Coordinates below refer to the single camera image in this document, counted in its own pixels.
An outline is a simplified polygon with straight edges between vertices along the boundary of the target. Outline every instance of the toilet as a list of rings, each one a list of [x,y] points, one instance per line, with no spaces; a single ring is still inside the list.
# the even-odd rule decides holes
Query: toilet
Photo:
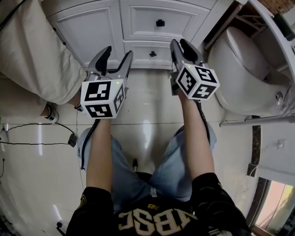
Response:
[[[237,28],[229,27],[214,43],[208,64],[219,79],[216,96],[229,111],[261,117],[283,112],[288,85],[265,82],[274,71],[254,42]]]

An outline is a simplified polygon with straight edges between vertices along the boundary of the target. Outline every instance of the person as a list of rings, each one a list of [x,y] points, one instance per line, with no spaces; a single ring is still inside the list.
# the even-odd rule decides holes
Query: person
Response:
[[[66,235],[251,235],[214,173],[212,128],[209,144],[195,102],[182,91],[179,98],[184,128],[170,140],[148,183],[111,137],[111,120],[100,121],[85,148],[87,186]],[[79,156],[88,131],[79,139]]]
[[[57,37],[39,0],[0,1],[0,55],[0,117],[44,116],[55,123],[52,103],[82,111],[79,89],[86,72]]]

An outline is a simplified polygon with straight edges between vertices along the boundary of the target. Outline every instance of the blue jeans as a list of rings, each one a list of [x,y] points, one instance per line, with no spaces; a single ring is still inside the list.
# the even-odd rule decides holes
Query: blue jeans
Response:
[[[209,126],[210,147],[214,149],[216,136]],[[81,158],[82,146],[89,129],[84,130],[78,139],[78,157]],[[84,150],[84,166],[87,169],[90,146],[90,137]],[[127,162],[122,147],[117,139],[112,137],[112,201],[114,213],[143,197],[150,195],[150,189],[155,188],[157,194],[180,201],[189,201],[192,194],[192,184],[185,161],[185,133],[180,131],[169,141],[161,165],[155,170],[149,182],[138,178]]]

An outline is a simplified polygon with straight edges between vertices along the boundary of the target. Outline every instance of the pants leg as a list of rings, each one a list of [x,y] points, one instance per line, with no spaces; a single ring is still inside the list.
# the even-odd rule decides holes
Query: pants leg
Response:
[[[0,22],[20,2],[0,1]],[[67,103],[86,78],[46,20],[39,0],[25,1],[3,28],[0,55],[0,71],[6,77],[56,104]]]
[[[210,148],[213,150],[216,136],[212,127],[209,124],[208,126]],[[190,200],[192,182],[185,158],[185,133],[183,130],[169,141],[163,161],[149,181],[149,184],[157,189],[160,195],[180,201]]]
[[[0,117],[36,118],[46,101],[0,75]]]
[[[82,146],[90,128],[84,130],[78,139],[78,157],[82,155]],[[89,138],[84,150],[84,166],[87,169],[92,137]],[[120,143],[112,137],[112,201],[114,213],[120,211],[124,206],[131,204],[150,194],[150,187],[140,180],[127,162]]]

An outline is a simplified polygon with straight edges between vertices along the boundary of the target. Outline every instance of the toilet lid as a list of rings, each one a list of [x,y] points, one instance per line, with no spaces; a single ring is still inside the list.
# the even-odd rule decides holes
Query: toilet lid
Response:
[[[226,30],[231,50],[241,64],[256,78],[263,80],[270,72],[267,61],[254,42],[237,28]]]

